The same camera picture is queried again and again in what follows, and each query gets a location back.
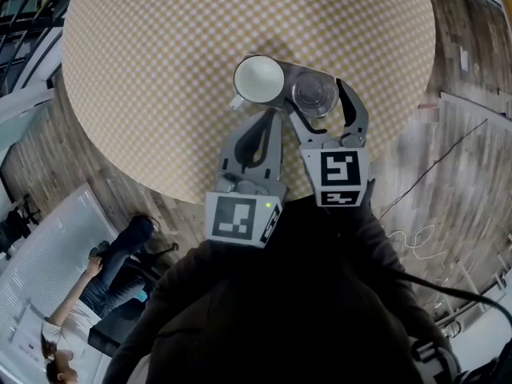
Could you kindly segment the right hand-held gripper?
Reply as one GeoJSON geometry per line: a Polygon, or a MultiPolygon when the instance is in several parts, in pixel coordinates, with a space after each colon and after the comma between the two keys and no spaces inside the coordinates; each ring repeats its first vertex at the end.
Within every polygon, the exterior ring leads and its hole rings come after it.
{"type": "Polygon", "coordinates": [[[369,114],[355,90],[336,78],[338,95],[345,118],[343,139],[329,136],[327,130],[316,130],[298,106],[284,100],[293,130],[300,143],[305,172],[321,207],[360,206],[370,176],[370,160],[366,149],[357,146],[348,136],[365,138],[369,114]]]}

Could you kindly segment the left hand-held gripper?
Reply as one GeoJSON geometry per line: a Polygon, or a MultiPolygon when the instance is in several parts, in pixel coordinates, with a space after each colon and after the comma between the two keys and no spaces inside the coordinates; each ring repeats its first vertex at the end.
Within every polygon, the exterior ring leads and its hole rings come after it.
{"type": "Polygon", "coordinates": [[[231,173],[220,173],[214,190],[206,194],[207,240],[265,247],[283,212],[287,193],[287,187],[277,181],[281,164],[282,120],[276,109],[253,114],[228,135],[219,169],[231,173]]]}

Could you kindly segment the white metal table frame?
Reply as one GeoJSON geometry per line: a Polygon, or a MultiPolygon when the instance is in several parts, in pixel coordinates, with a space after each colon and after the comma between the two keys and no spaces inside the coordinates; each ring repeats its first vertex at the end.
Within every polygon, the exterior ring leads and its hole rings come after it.
{"type": "Polygon", "coordinates": [[[478,262],[474,254],[457,260],[450,277],[440,282],[448,289],[466,292],[465,297],[442,294],[441,307],[447,315],[437,320],[437,325],[449,339],[472,328],[491,310],[491,305],[476,300],[476,296],[502,306],[505,298],[512,298],[512,234],[507,240],[507,248],[493,248],[484,262],[478,262]]]}

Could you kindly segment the clear drinking glass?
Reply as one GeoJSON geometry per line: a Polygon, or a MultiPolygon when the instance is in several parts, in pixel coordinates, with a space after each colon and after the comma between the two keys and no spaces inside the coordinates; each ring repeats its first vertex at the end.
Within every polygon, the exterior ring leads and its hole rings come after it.
{"type": "Polygon", "coordinates": [[[302,72],[292,85],[292,99],[304,115],[323,118],[336,107],[339,100],[335,78],[317,71],[302,72]]]}

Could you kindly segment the black metal railing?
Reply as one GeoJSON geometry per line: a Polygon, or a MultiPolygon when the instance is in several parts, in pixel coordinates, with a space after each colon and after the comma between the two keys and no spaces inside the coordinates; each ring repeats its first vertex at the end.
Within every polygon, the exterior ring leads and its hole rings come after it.
{"type": "Polygon", "coordinates": [[[38,65],[62,34],[70,0],[0,0],[0,97],[23,88],[32,77],[30,61],[38,65]]]}

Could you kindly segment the person's dark coat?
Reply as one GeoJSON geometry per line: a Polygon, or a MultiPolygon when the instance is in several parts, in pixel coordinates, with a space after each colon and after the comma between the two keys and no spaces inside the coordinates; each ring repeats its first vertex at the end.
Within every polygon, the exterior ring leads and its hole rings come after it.
{"type": "Polygon", "coordinates": [[[288,202],[262,253],[206,292],[154,292],[102,384],[422,384],[412,344],[449,341],[411,294],[380,296],[327,208],[288,202]]]}

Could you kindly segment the frosted glass partition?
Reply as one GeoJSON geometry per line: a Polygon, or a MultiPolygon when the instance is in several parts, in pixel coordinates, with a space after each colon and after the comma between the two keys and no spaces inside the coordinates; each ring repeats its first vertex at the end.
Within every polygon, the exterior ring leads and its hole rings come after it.
{"type": "Polygon", "coordinates": [[[9,94],[0,99],[0,153],[18,142],[37,113],[54,98],[54,92],[22,98],[9,94]]]}

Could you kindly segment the blue ceramic cup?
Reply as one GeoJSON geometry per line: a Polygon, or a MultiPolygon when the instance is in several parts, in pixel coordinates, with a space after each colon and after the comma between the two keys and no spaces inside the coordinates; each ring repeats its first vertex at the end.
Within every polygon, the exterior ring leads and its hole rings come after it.
{"type": "Polygon", "coordinates": [[[275,100],[285,86],[285,73],[273,58],[254,55],[237,65],[233,81],[236,95],[230,108],[236,110],[244,102],[264,104],[275,100]]]}

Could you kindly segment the round table with checkered tablecloth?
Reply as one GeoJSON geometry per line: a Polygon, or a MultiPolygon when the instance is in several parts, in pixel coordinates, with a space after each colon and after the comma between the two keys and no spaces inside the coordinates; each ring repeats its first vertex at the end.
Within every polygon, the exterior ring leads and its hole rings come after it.
{"type": "Polygon", "coordinates": [[[263,54],[347,82],[370,116],[376,158],[424,95],[431,0],[70,0],[62,69],[88,138],[123,173],[203,203],[228,133],[234,70],[263,54]]]}

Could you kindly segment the person's right forearm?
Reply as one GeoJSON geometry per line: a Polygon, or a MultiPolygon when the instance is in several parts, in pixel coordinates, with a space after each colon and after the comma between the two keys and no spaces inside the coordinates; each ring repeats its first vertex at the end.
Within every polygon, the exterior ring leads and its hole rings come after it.
{"type": "Polygon", "coordinates": [[[371,197],[375,180],[367,183],[366,192],[359,206],[329,207],[326,212],[341,239],[349,262],[365,284],[380,296],[411,294],[407,281],[394,279],[388,269],[404,271],[395,249],[386,236],[380,221],[374,216],[371,197]]]}

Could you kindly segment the person's left forearm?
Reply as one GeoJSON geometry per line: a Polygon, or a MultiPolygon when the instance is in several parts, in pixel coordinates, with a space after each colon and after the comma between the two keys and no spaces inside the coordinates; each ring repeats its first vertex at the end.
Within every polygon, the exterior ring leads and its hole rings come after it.
{"type": "Polygon", "coordinates": [[[206,292],[217,282],[247,267],[261,253],[261,249],[252,246],[201,242],[164,274],[154,292],[168,297],[206,292]]]}

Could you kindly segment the black office chair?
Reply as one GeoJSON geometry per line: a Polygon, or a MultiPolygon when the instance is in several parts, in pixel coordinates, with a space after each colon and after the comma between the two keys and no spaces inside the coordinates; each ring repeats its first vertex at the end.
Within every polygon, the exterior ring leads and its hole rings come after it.
{"type": "Polygon", "coordinates": [[[108,315],[90,329],[88,345],[100,353],[112,357],[134,328],[146,308],[146,302],[161,274],[155,267],[160,257],[173,254],[176,258],[179,244],[173,242],[169,248],[156,254],[143,254],[125,260],[121,275],[143,280],[144,286],[129,301],[112,309],[108,315]]]}

